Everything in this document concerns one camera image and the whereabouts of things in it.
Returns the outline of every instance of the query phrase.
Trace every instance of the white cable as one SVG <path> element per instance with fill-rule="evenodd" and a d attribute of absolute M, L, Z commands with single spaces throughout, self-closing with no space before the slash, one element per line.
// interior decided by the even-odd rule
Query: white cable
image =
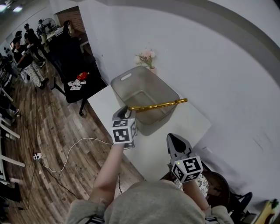
<path fill-rule="evenodd" d="M 62 170 L 64 170 L 64 168 L 65 168 L 65 165 L 66 165 L 66 163 L 67 163 L 67 161 L 68 161 L 68 157 L 69 157 L 69 153 L 70 153 L 71 149 L 72 149 L 76 144 L 78 144 L 80 141 L 82 141 L 82 140 L 84 140 L 84 139 L 93 139 L 93 140 L 97 140 L 97 141 L 103 142 L 104 144 L 107 144 L 107 145 L 113 145 L 113 144 L 111 144 L 111 143 L 106 143 L 106 142 L 101 141 L 101 140 L 96 139 L 96 138 L 82 138 L 82 139 L 78 140 L 74 145 L 72 145 L 72 147 L 69 149 L 68 154 L 67 154 L 67 158 L 66 158 L 66 162 L 64 163 L 64 166 L 63 166 Z M 44 165 L 44 157 L 43 157 L 43 156 L 42 156 L 42 159 L 43 159 L 43 166 L 46 167 L 47 169 L 49 169 L 51 172 L 61 172 L 61 171 L 62 171 L 62 170 L 52 170 L 50 167 L 45 166 L 45 165 Z"/>

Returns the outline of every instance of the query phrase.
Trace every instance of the gold rod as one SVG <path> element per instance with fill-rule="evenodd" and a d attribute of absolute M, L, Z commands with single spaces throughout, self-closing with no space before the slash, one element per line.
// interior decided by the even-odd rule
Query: gold rod
<path fill-rule="evenodd" d="M 179 104 L 179 103 L 185 103 L 187 101 L 188 101 L 188 99 L 184 98 L 184 99 L 179 99 L 179 100 L 170 101 L 170 102 L 166 102 L 166 103 L 148 105 L 148 106 L 129 107 L 128 109 L 129 110 L 136 110 L 136 113 L 139 113 L 139 112 L 144 112 L 144 111 L 148 111 L 148 110 L 154 110 L 154 109 L 159 109 L 159 108 L 163 108 L 163 107 L 173 106 L 173 105 L 176 105 L 176 104 Z"/>

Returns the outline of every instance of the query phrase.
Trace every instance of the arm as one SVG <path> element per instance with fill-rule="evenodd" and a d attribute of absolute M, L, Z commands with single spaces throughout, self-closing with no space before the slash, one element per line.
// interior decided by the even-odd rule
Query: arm
<path fill-rule="evenodd" d="M 209 207 L 209 204 L 200 191 L 198 185 L 195 180 L 189 181 L 187 183 L 183 183 L 184 193 L 188 195 L 194 202 L 198 205 L 198 207 L 205 212 Z"/>
<path fill-rule="evenodd" d="M 26 56 L 26 55 L 23 55 L 23 56 L 21 57 L 21 59 L 18 61 L 18 64 L 20 64 L 20 63 L 22 62 L 22 60 L 25 58 L 25 56 Z"/>
<path fill-rule="evenodd" d="M 100 203 L 106 201 L 106 206 L 114 200 L 118 174 L 123 156 L 124 144 L 113 145 L 95 182 L 89 200 Z"/>
<path fill-rule="evenodd" d="M 25 43 L 27 43 L 27 45 L 30 44 L 28 37 L 25 39 Z"/>

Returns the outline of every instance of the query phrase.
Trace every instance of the black shirt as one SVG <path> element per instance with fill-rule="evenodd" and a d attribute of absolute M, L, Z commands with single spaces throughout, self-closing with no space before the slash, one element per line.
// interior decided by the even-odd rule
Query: black shirt
<path fill-rule="evenodd" d="M 29 40 L 30 44 L 37 44 L 39 43 L 39 39 L 36 36 L 36 34 L 34 33 L 33 29 L 29 29 L 28 31 L 26 31 L 26 33 L 24 34 L 24 38 Z"/>
<path fill-rule="evenodd" d="M 21 45 L 19 49 L 16 49 L 14 51 L 14 59 L 16 60 L 16 62 L 18 63 L 20 61 L 20 59 L 22 58 L 22 52 L 27 51 L 28 48 L 24 45 Z M 30 65 L 33 61 L 33 58 L 31 57 L 31 55 L 27 55 L 22 62 L 18 65 L 18 67 L 20 68 L 26 68 L 28 65 Z"/>

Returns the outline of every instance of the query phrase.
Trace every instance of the desk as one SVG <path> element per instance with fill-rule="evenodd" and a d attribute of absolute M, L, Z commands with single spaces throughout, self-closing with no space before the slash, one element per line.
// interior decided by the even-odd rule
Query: desk
<path fill-rule="evenodd" d="M 8 93 L 6 93 L 6 91 L 5 91 L 2 87 L 0 87 L 0 92 L 3 92 L 3 93 L 4 93 L 4 96 L 7 96 L 7 98 L 8 98 L 11 102 L 14 102 L 14 100 L 12 99 L 12 97 L 10 97 L 10 96 L 8 95 Z"/>
<path fill-rule="evenodd" d="M 90 97 L 88 102 L 110 133 L 112 116 L 121 107 L 112 87 L 102 89 Z M 167 134 L 181 135 L 193 147 L 210 126 L 211 123 L 194 106 L 189 102 L 183 103 L 176 107 L 170 120 L 153 134 L 143 136 L 138 132 L 134 141 L 135 148 L 125 150 L 124 154 L 146 180 L 159 180 L 169 172 L 166 165 L 170 160 L 166 144 Z"/>
<path fill-rule="evenodd" d="M 51 33 L 47 35 L 47 41 L 50 42 L 55 35 L 56 35 L 55 33 Z"/>
<path fill-rule="evenodd" d="M 7 120 L 3 119 L 2 118 L 2 114 L 0 114 L 0 136 L 1 136 L 1 129 L 7 131 L 9 133 L 9 137 L 14 136 L 18 139 L 21 138 L 21 136 L 15 132 L 13 132 L 11 129 L 7 128 L 4 124 L 2 124 L 2 122 L 6 123 L 8 126 L 11 126 L 11 123 L 8 122 Z M 15 164 L 15 165 L 18 165 L 18 166 L 22 166 L 22 167 L 25 167 L 25 164 L 24 163 L 21 163 L 21 162 L 18 162 L 16 160 L 13 160 L 13 159 L 10 159 L 9 157 L 6 157 L 6 156 L 3 156 L 2 155 L 2 149 L 1 149 L 1 144 L 0 144 L 0 170 L 1 168 L 3 168 L 3 162 L 2 160 L 5 160 L 7 162 L 10 162 L 12 164 Z"/>
<path fill-rule="evenodd" d="M 86 41 L 86 42 L 83 42 L 83 43 L 80 44 L 80 50 L 81 50 L 82 53 L 84 53 L 84 45 L 86 45 L 88 43 L 89 43 L 89 41 Z"/>

